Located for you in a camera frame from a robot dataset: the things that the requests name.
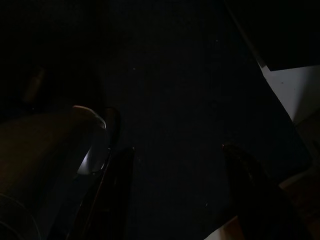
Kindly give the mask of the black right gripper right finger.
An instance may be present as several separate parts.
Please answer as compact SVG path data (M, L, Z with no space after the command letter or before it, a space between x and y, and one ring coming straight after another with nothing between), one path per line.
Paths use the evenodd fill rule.
M232 144L222 152L230 195L247 240L311 240L292 202L251 154Z

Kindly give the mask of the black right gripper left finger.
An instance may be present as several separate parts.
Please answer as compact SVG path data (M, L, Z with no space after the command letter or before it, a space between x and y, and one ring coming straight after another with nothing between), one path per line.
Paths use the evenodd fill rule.
M128 215L135 149L113 154L96 175L79 175L72 182L49 240L122 240Z

